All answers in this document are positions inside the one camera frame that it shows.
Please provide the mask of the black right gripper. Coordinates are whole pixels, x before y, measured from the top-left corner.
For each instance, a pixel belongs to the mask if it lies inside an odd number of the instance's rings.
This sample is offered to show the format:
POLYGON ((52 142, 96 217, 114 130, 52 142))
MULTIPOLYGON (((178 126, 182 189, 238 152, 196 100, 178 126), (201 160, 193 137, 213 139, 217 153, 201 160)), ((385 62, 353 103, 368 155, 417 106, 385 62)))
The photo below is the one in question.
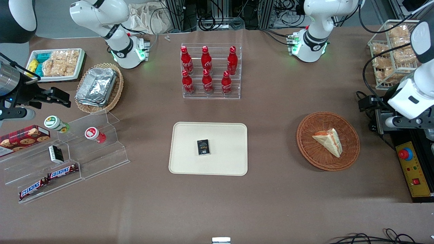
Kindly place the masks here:
POLYGON ((37 82, 37 78, 21 75, 16 88, 7 94, 7 107, 25 105, 41 109, 42 103, 54 103, 67 108, 71 107, 70 95, 68 93, 56 87, 44 90, 39 87, 37 82))

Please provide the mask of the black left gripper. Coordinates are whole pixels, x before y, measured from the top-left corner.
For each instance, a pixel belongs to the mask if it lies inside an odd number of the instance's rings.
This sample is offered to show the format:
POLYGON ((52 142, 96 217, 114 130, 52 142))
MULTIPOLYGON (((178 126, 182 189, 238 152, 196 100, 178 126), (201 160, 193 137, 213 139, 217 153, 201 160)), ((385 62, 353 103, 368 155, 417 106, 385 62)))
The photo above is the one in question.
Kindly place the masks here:
POLYGON ((394 113, 395 110, 384 100, 383 96, 366 96, 359 100, 359 111, 379 110, 381 113, 394 113))

